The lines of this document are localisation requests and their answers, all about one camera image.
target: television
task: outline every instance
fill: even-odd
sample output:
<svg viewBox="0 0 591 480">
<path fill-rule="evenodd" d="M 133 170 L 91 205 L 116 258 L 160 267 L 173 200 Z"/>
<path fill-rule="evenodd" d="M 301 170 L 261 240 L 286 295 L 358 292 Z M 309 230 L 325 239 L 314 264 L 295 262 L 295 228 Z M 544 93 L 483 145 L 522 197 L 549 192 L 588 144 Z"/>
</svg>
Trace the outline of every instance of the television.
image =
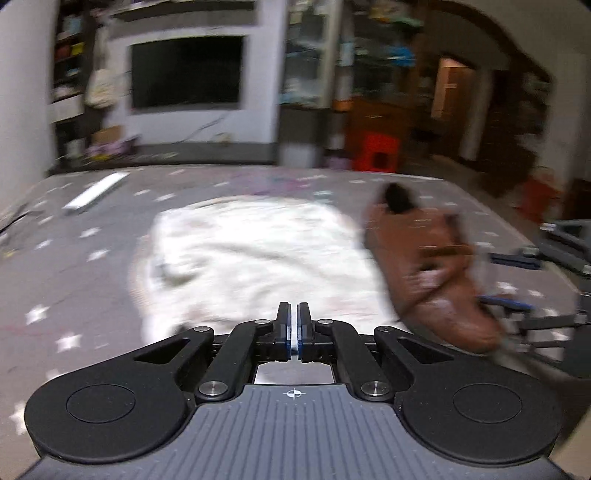
<svg viewBox="0 0 591 480">
<path fill-rule="evenodd" d="M 132 107 L 234 106 L 240 100 L 243 37 L 189 37 L 131 49 Z"/>
</svg>

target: brown boot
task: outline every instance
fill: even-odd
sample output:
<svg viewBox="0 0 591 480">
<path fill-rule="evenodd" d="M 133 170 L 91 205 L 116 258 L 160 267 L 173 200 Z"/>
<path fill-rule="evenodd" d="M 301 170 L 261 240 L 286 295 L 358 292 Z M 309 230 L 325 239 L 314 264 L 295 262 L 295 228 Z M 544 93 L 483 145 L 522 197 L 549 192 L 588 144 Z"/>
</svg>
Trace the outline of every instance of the brown boot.
<svg viewBox="0 0 591 480">
<path fill-rule="evenodd" d="M 498 347 L 503 331 L 477 301 L 467 273 L 473 251 L 457 215 L 416 208 L 405 189 L 391 184 L 370 207 L 365 246 L 411 330 L 474 353 Z"/>
</svg>

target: crumpled white fabric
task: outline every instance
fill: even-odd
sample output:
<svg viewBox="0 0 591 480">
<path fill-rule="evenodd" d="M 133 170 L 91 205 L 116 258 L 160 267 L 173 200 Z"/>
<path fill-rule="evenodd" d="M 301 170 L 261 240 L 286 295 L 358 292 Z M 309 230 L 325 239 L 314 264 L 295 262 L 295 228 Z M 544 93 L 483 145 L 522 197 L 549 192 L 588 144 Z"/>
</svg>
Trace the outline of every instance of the crumpled white fabric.
<svg viewBox="0 0 591 480">
<path fill-rule="evenodd" d="M 139 270 L 146 343 L 180 326 L 229 333 L 274 319 L 282 301 L 359 333 L 397 321 L 361 232 L 336 208 L 295 199 L 227 197 L 160 213 Z"/>
</svg>

